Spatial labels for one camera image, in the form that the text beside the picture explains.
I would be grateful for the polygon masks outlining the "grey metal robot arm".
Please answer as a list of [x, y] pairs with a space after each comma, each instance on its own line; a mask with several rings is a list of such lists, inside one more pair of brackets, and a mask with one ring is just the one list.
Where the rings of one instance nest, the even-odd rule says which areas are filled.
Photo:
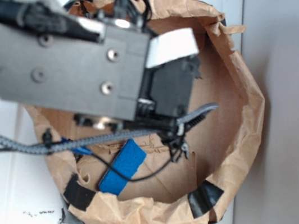
[[149, 0], [0, 0], [0, 97], [80, 126], [184, 135], [198, 76], [192, 29], [154, 33]]

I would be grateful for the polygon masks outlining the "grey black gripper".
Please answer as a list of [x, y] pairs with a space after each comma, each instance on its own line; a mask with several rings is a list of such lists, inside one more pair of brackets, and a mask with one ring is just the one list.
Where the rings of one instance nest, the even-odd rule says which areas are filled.
[[199, 49], [192, 28], [156, 34], [121, 19], [90, 20], [95, 49], [82, 61], [74, 121], [98, 129], [152, 129], [183, 134], [198, 78]]

